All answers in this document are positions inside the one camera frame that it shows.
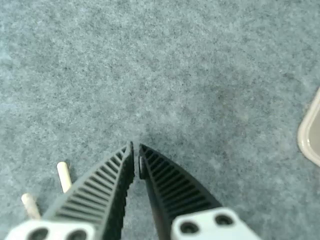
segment screw hole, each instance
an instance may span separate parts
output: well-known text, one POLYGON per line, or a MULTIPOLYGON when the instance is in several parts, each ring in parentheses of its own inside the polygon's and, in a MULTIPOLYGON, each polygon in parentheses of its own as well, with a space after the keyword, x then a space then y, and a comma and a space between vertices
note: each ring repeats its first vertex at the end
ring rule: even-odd
POLYGON ((45 227, 38 228, 29 235, 28 240, 45 240, 48 232, 45 227))
POLYGON ((87 233, 83 230, 76 230, 73 231, 66 240, 86 240, 87 239, 87 233))
POLYGON ((215 221, 218 225, 231 225, 234 221, 227 215, 218 215, 215 217, 215 221))
POLYGON ((194 223, 187 221, 181 224, 180 230, 184 234, 194 234, 199 231, 199 228, 194 223))

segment white peg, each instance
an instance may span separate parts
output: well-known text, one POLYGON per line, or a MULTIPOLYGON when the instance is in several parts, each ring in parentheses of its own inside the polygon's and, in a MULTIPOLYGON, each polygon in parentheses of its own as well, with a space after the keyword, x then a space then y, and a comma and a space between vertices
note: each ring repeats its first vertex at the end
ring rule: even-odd
POLYGON ((30 193, 25 193, 21 196, 21 201, 24 205, 24 208, 31 219, 40 219, 39 209, 36 203, 36 200, 30 193))
POLYGON ((67 163, 61 161, 56 165, 56 168, 58 169, 62 191, 66 193, 72 185, 67 163))

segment gray carpet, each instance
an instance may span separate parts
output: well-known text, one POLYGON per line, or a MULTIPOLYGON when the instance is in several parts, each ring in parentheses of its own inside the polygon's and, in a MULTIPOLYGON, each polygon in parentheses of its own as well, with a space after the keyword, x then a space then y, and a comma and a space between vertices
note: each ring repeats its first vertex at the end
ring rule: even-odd
MULTIPOLYGON (((264 240, 318 240, 297 128, 320 85, 318 0, 1 0, 0 238, 127 140, 159 150, 264 240)), ((135 179, 122 239, 156 240, 135 179)))

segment black rubber grip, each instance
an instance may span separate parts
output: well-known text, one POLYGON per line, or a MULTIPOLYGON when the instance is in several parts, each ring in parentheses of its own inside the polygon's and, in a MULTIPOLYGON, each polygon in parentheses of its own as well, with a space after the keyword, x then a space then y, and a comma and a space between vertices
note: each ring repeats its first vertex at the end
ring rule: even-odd
POLYGON ((128 143, 96 164, 44 214, 51 221, 91 223, 96 240, 119 240, 126 196, 134 179, 134 152, 128 143))
POLYGON ((171 224, 176 217, 222 206, 182 167, 142 144, 139 176, 146 181, 160 240, 170 239, 171 224))

